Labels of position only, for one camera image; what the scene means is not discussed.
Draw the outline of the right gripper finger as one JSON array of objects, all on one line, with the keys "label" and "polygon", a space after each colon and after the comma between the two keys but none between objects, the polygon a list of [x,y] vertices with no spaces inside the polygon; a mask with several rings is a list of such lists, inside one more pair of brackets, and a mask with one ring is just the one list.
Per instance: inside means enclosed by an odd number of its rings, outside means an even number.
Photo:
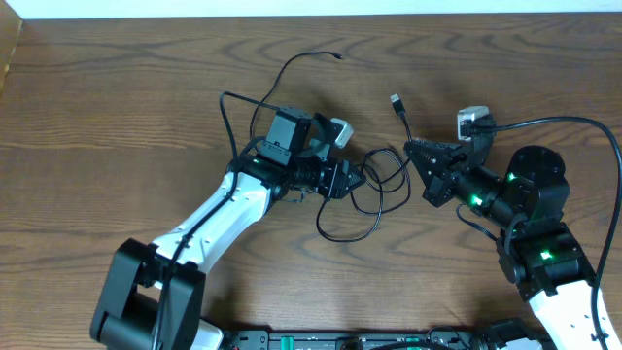
[{"label": "right gripper finger", "polygon": [[417,169],[426,190],[430,193],[444,193],[450,185],[446,174],[450,157],[443,154],[413,153],[411,162]]},{"label": "right gripper finger", "polygon": [[434,142],[425,139],[415,139],[407,141],[404,144],[404,150],[410,155],[414,155],[419,158],[426,158],[432,160],[442,155],[451,154],[452,152],[461,148],[460,144],[456,143],[444,143]]}]

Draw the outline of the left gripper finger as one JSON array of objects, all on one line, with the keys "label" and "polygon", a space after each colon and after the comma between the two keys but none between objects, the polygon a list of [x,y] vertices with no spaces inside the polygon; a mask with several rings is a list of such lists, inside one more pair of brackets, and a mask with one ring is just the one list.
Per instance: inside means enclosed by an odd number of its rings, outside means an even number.
[{"label": "left gripper finger", "polygon": [[365,180],[350,181],[345,179],[344,182],[337,187],[337,198],[343,199],[349,195],[352,191],[356,190],[360,186],[365,184]]},{"label": "left gripper finger", "polygon": [[362,185],[365,183],[365,175],[359,168],[348,160],[341,161],[341,173],[343,185]]}]

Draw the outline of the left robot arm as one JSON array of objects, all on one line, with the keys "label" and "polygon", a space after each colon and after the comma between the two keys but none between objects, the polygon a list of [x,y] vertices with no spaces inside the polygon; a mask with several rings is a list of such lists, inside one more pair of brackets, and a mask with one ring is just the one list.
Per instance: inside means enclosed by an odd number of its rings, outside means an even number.
[{"label": "left robot arm", "polygon": [[216,191],[150,244],[128,239],[113,256],[90,337],[109,349],[217,349],[218,327],[202,320],[205,280],[239,235],[292,190],[341,199],[365,181],[331,156],[354,129],[294,108],[276,111],[267,135],[249,141]]}]

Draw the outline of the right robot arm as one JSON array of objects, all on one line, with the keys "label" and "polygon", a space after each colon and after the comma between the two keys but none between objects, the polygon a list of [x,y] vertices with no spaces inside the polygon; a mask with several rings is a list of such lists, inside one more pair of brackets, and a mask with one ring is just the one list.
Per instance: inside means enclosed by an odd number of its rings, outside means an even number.
[{"label": "right robot arm", "polygon": [[559,153],[526,146],[504,175],[486,168],[495,136],[491,115],[462,121],[463,143],[410,140],[404,151],[418,171],[423,198],[434,207],[459,200],[499,230],[499,265],[559,349],[618,349],[621,341],[606,312],[601,283],[621,213],[614,202],[599,263],[592,266],[563,221],[570,194]]}]

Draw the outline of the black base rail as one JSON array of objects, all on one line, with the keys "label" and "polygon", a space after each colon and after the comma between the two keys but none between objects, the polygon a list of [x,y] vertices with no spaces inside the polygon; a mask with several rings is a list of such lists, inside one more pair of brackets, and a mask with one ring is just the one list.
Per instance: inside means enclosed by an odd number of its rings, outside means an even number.
[{"label": "black base rail", "polygon": [[412,332],[226,331],[221,350],[375,349],[397,343],[401,349],[555,350],[550,336],[523,321],[505,319],[475,330],[434,326]]}]

